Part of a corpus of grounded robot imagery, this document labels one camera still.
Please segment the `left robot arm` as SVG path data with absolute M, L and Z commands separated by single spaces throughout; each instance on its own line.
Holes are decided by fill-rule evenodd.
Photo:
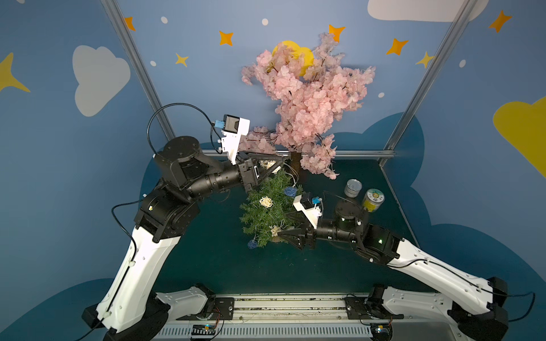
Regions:
M 130 244 L 112 285 L 82 319 L 92 330 L 105 328 L 105 340 L 152 340 L 170 321 L 209 317 L 216 295 L 202 284 L 168 294 L 153 292 L 174 247 L 200 213 L 199 202 L 234 187 L 259 187 L 284 156 L 230 151 L 227 161 L 206 156 L 197 139 L 179 136 L 154 155 L 162 177 L 138 200 Z

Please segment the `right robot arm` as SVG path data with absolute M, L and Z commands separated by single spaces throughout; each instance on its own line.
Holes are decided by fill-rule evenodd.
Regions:
M 467 340 L 502 340 L 509 327 L 503 305 L 508 297 L 505 281 L 472 276 L 422 251 L 411 241 L 369 222 L 370 213 L 353 201 L 336 205 L 332 219 L 322 216 L 317 199 L 294 201 L 290 217 L 299 224 L 278 236 L 298 249 L 313 249 L 319 240 L 346 243 L 359 257 L 406 274 L 431 293 L 403 291 L 378 284 L 366 298 L 345 299 L 349 318 L 386 320 L 413 316 L 442 321 Z

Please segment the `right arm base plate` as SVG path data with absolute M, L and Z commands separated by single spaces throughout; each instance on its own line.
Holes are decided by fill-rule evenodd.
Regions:
M 403 314 L 393 314 L 383 306 L 383 300 L 375 297 L 348 294 L 344 297 L 346 313 L 349 320 L 402 320 Z

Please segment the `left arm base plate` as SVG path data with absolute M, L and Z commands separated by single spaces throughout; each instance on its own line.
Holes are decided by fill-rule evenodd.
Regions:
M 203 310 L 196 315 L 177 318 L 178 321 L 231 321 L 235 310 L 233 297 L 209 298 Z

